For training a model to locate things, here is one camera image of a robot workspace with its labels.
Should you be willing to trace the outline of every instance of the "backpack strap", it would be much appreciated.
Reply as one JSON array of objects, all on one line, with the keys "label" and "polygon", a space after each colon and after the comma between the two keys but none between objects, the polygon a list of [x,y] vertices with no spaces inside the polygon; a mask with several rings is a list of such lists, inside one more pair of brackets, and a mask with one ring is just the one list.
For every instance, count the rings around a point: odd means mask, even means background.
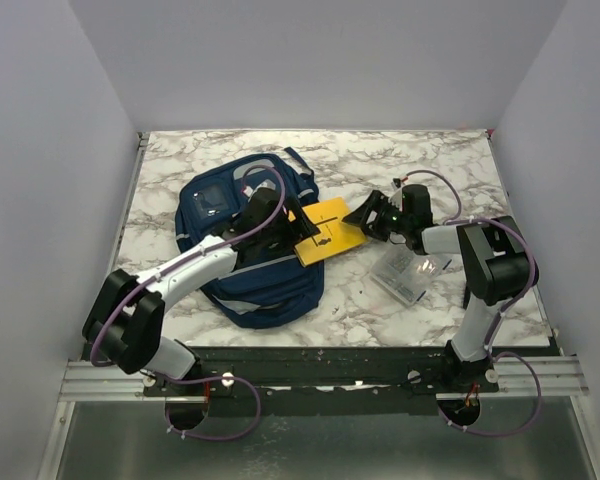
[{"label": "backpack strap", "polygon": [[289,156],[291,158],[293,158],[296,162],[298,162],[301,166],[303,166],[304,168],[306,168],[307,170],[309,170],[311,172],[311,173],[301,173],[300,176],[302,178],[304,178],[305,180],[309,180],[310,182],[315,183],[313,180],[313,178],[315,177],[315,172],[311,168],[309,168],[309,165],[304,160],[304,158],[302,158],[300,156],[300,154],[291,147],[285,148],[284,151],[287,154],[289,154]]},{"label": "backpack strap", "polygon": [[176,210],[175,223],[176,243],[178,244],[178,250],[180,250],[180,252],[186,252],[187,250],[194,247],[194,243],[191,237],[189,236],[189,232],[187,232],[184,215],[182,213],[180,205],[178,205],[178,209]]}]

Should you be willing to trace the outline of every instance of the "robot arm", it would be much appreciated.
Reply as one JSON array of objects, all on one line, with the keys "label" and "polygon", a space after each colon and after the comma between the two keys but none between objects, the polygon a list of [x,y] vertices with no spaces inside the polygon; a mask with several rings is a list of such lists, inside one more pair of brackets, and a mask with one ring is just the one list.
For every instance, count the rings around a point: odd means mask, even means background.
[{"label": "robot arm", "polygon": [[[83,337],[95,342],[112,312],[125,297],[139,289],[130,305],[106,329],[99,353],[127,374],[146,369],[172,379],[186,378],[197,359],[186,346],[161,336],[165,312],[191,292],[231,273],[264,249],[275,253],[319,233],[297,200],[287,198],[285,208],[264,229],[246,235],[271,217],[279,201],[275,190],[260,188],[238,216],[207,235],[192,250],[137,275],[121,269],[111,273],[84,324]],[[293,221],[289,220],[289,211],[294,214]]]},{"label": "robot arm", "polygon": [[[374,190],[344,222],[382,241],[398,233],[419,255],[462,255],[470,297],[463,322],[448,349],[456,366],[482,362],[488,356],[485,345],[490,344],[500,323],[494,318],[498,318],[503,304],[525,289],[531,273],[524,247],[516,239],[521,239],[518,227],[510,216],[485,223],[437,226],[425,186],[402,187],[401,196],[398,208]],[[537,267],[533,271],[535,285]]]}]

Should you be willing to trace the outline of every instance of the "gray wall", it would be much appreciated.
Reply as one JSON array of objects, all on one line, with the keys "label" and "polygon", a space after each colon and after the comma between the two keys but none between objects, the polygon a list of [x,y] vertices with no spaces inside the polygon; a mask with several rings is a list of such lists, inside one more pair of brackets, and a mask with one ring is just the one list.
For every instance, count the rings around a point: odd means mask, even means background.
[{"label": "gray wall", "polygon": [[560,339],[600,420],[600,0],[570,0],[495,133]]},{"label": "gray wall", "polygon": [[67,2],[0,2],[0,480],[37,474],[136,146]]},{"label": "gray wall", "polygon": [[71,0],[136,127],[493,127],[564,0]]}]

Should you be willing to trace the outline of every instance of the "white marble surface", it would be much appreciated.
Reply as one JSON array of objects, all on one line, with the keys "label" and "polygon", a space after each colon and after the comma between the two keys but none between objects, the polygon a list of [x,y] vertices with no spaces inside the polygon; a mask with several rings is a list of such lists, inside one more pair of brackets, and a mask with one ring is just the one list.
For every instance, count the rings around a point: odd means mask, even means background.
[{"label": "white marble surface", "polygon": [[[277,152],[286,160],[281,150],[287,146],[294,147],[315,170],[321,199],[342,196],[352,209],[374,188],[390,193],[392,178],[429,168],[456,186],[465,215],[496,216],[507,211],[481,131],[159,132],[151,135],[142,165],[119,266],[135,272],[178,255],[173,217],[178,193],[194,175],[257,152]],[[429,187],[436,221],[454,212],[453,196],[442,182],[426,175],[414,176],[413,181]],[[388,244],[371,241],[329,259],[320,306],[288,325],[269,330],[238,328],[195,292],[168,312],[163,332],[201,346],[443,345],[464,313],[459,256],[418,304],[405,308],[368,274],[387,248]],[[505,320],[496,345],[547,345],[547,333],[530,293]]]}]

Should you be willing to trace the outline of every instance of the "backpack handle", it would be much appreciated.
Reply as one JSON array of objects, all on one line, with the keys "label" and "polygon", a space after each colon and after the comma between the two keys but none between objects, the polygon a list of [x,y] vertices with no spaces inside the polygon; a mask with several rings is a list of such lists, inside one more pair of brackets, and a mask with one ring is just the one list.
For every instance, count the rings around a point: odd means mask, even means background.
[{"label": "backpack handle", "polygon": [[291,147],[285,148],[284,151],[286,153],[288,153],[289,156],[291,158],[293,158],[296,162],[298,162],[302,167],[306,168],[307,170],[309,170],[311,172],[311,173],[301,173],[300,175],[304,178],[308,178],[309,180],[313,181],[313,178],[315,177],[315,172],[309,167],[309,165],[307,165],[307,162],[305,161],[305,159],[302,158],[300,156],[300,154]]}]

